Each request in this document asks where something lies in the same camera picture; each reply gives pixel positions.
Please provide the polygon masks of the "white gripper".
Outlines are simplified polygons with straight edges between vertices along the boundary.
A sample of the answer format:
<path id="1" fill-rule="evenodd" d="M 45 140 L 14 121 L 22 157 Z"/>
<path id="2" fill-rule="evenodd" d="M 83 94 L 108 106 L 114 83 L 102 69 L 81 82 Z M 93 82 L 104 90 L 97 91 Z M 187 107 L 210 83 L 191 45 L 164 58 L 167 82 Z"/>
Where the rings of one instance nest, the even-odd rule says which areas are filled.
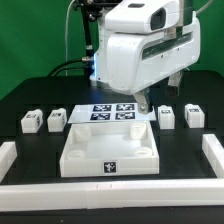
<path id="1" fill-rule="evenodd" d="M 108 40 L 109 86 L 119 93 L 134 94 L 142 114 L 149 113 L 145 88 L 171 75 L 167 94 L 170 98 L 177 97 L 182 80 L 180 70 L 194 64 L 200 55 L 200 23 L 196 17 L 183 27 L 181 36 L 166 41 L 163 37 L 163 32 L 151 35 L 114 33 Z"/>

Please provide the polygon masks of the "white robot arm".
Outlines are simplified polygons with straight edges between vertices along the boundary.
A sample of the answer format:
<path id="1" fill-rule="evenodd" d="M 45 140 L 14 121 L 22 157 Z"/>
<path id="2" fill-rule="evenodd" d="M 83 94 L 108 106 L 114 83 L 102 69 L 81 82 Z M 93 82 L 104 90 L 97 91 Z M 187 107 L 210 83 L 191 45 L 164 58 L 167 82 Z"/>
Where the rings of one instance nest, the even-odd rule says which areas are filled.
<path id="1" fill-rule="evenodd" d="M 193 0 L 106 0 L 98 19 L 99 48 L 91 81 L 132 95 L 152 110 L 149 87 L 167 78 L 178 94 L 182 70 L 200 55 L 200 23 Z"/>

